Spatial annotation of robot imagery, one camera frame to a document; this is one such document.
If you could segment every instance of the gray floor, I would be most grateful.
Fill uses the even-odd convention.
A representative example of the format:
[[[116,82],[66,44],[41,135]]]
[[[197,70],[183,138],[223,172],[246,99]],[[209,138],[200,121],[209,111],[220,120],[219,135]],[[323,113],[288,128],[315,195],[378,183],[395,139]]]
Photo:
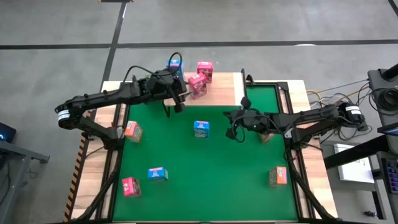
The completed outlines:
[[[107,44],[119,10],[119,3],[96,0],[0,0],[0,45]],[[387,0],[141,0],[128,4],[119,43],[373,39],[398,39],[398,17]],[[183,54],[186,71],[208,59],[216,71],[245,68],[256,79],[299,79],[315,90],[363,80],[368,70],[398,62],[398,45],[382,44],[117,49],[109,79],[121,80],[131,65],[160,69],[174,51]],[[22,188],[13,223],[62,221],[80,132],[58,128],[53,109],[99,90],[108,52],[0,50],[0,122],[18,130],[17,145],[51,155],[46,166],[31,165],[39,176]],[[322,96],[351,93],[363,84]],[[381,125],[367,100],[361,109],[369,125]],[[354,141],[376,136],[374,130]],[[344,220],[392,223],[361,214],[374,210],[369,192],[333,189],[333,196]]]

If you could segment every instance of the white sticker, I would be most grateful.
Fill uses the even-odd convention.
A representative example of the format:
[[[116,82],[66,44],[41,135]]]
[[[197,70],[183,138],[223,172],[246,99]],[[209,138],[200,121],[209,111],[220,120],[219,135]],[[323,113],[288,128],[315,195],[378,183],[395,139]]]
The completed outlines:
[[[349,111],[349,110],[359,110],[359,107],[358,106],[347,106],[346,111]]]
[[[352,114],[361,114],[361,112],[359,110],[353,110],[351,111]]]
[[[70,113],[68,110],[63,110],[58,113],[58,120],[61,120],[64,118],[69,118],[69,117],[70,117]]]

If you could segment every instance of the green table surface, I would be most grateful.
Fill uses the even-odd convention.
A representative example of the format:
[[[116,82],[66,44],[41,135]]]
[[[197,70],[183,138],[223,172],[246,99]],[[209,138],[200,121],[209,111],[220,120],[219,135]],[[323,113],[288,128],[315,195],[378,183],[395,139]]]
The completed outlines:
[[[279,112],[274,87],[247,91],[253,108]],[[167,118],[160,102],[131,106],[129,120],[144,134],[139,144],[125,142],[114,221],[296,220],[290,177],[287,185],[268,185],[268,172],[287,166],[282,136],[265,144],[247,131],[244,143],[228,139],[230,124],[222,112],[233,109],[190,106]],[[194,120],[210,122],[208,139],[194,136]],[[169,180],[148,180],[148,169],[155,167],[165,167]],[[141,196],[123,195],[126,177],[140,180]]]

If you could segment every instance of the black and yellow tape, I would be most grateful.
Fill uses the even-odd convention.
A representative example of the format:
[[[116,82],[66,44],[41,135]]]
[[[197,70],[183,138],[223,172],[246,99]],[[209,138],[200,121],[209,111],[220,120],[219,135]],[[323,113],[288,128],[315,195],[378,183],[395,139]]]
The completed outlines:
[[[94,116],[95,116],[94,113],[92,113],[91,111],[87,111],[86,113],[87,118],[94,119]],[[81,172],[83,171],[83,164],[87,152],[88,142],[89,142],[88,139],[81,137],[79,144],[79,151],[76,157],[75,169],[73,171],[72,181],[69,188],[67,206],[65,208],[65,213],[63,215],[63,222],[69,221],[72,217],[72,210],[76,200],[76,193],[80,182]]]

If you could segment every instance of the small box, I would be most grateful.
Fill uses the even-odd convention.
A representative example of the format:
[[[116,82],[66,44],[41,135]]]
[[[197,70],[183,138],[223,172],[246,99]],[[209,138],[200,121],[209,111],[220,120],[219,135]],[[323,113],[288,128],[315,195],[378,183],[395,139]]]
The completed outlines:
[[[180,59],[172,59],[170,61],[170,67],[178,67],[180,65]],[[169,69],[169,61],[166,62],[166,68]],[[184,62],[181,64],[181,68],[177,71],[177,75],[182,77],[184,74]]]
[[[150,180],[168,180],[169,172],[163,167],[152,168],[148,170],[148,179]]]
[[[141,188],[139,186],[139,180],[128,177],[122,179],[123,194],[125,197],[136,197],[141,195]]]
[[[144,134],[142,128],[136,121],[127,122],[126,130],[124,131],[124,136],[130,139],[132,142],[140,142]]]
[[[213,62],[198,61],[197,73],[200,72],[206,76],[206,82],[211,83],[211,79],[213,78]]]
[[[208,121],[194,121],[193,131],[195,132],[195,137],[208,138],[210,132],[210,123]]]
[[[195,100],[207,93],[206,77],[203,73],[198,73],[188,79],[191,89],[191,96]]]
[[[272,134],[272,133],[269,133],[269,134],[261,134],[261,133],[259,133],[259,138],[260,138],[260,141],[262,143],[269,142],[272,139],[273,136],[274,136],[274,134]]]
[[[275,167],[269,171],[269,185],[278,186],[287,184],[286,167]]]

